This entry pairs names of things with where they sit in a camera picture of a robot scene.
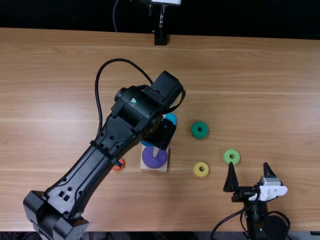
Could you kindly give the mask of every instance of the wooden table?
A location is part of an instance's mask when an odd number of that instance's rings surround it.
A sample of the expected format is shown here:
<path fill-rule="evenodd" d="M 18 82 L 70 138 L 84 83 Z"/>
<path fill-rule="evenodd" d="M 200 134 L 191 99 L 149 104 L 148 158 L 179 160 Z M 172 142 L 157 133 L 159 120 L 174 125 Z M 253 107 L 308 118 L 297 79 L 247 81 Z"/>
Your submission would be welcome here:
<path fill-rule="evenodd" d="M 292 231 L 320 230 L 320 42 L 211 36 L 0 29 L 0 231 L 31 231 L 22 201 L 44 191 L 94 139 L 94 80 L 112 58 L 130 59 L 152 78 L 167 70 L 186 98 L 175 112 L 168 172 L 141 172 L 141 145 L 125 155 L 93 194 L 83 216 L 90 231 L 210 231 L 241 209 L 223 192 L 223 153 L 237 149 L 240 185 L 252 186 L 263 163 L 288 187 L 268 204 L 285 213 Z M 100 79 L 104 118 L 122 87 L 147 84 L 117 62 Z M 191 135 L 204 121 L 207 139 Z M 205 161 L 208 177 L 193 165 Z M 239 217 L 219 228 L 240 231 Z"/>

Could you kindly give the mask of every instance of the orange ring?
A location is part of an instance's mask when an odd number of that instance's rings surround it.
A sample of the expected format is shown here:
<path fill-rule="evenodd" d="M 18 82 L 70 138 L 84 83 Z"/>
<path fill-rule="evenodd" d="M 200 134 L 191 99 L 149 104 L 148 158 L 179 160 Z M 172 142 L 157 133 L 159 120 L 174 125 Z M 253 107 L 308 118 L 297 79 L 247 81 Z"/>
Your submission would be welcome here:
<path fill-rule="evenodd" d="M 118 167 L 117 165 L 114 165 L 113 168 L 112 168 L 113 170 L 115 170 L 115 171 L 121 171 L 121 170 L 125 167 L 126 162 L 125 162 L 124 159 L 121 158 L 121 159 L 119 160 L 119 162 L 122 163 L 122 166 L 121 166 L 121 167 Z"/>

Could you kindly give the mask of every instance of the purple ring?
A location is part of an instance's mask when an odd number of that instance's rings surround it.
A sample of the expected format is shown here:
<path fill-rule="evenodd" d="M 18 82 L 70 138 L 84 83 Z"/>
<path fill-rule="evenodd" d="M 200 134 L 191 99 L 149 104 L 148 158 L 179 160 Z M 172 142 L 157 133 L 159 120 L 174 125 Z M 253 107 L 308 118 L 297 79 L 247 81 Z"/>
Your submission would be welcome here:
<path fill-rule="evenodd" d="M 142 161 L 147 167 L 152 169 L 158 169 L 166 163 L 168 159 L 168 155 L 166 151 L 159 149 L 158 156 L 153 157 L 152 156 L 153 152 L 154 152 L 153 146 L 145 147 L 142 152 Z"/>

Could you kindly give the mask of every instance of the black background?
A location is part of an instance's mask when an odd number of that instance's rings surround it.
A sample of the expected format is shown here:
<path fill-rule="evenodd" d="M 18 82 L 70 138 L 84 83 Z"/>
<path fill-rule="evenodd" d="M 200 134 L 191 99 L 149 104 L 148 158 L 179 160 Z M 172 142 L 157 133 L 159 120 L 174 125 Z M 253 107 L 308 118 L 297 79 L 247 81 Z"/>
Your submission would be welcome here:
<path fill-rule="evenodd" d="M 0 27 L 114 31 L 115 0 L 0 0 Z M 119 32 L 151 33 L 159 8 L 119 0 Z M 182 0 L 166 11 L 170 34 L 320 39 L 319 0 Z"/>

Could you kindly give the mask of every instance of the robotic arm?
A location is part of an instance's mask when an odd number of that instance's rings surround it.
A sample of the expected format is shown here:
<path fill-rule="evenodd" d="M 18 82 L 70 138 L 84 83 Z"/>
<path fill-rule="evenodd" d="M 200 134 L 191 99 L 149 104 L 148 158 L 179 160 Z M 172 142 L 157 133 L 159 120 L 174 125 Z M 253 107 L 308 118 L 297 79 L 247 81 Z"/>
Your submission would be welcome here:
<path fill-rule="evenodd" d="M 141 140 L 167 149 L 176 126 L 163 114 L 175 110 L 185 93 L 179 80 L 166 71 L 151 86 L 119 90 L 111 114 L 74 166 L 45 192 L 32 190 L 23 200 L 28 220 L 43 239 L 81 238 L 89 225 L 81 215 L 112 167 L 121 166 L 119 159 Z M 170 108 L 179 94 L 180 103 Z"/>
<path fill-rule="evenodd" d="M 243 210 L 233 214 L 240 215 L 243 230 L 250 240 L 285 240 L 290 229 L 290 220 L 279 211 L 268 211 L 267 202 L 287 193 L 288 188 L 271 170 L 267 162 L 263 164 L 263 176 L 254 186 L 239 186 L 236 171 L 232 162 L 229 163 L 228 175 L 223 187 L 227 193 L 233 192 L 231 201 L 243 203 Z M 247 230 L 242 223 L 245 215 Z"/>

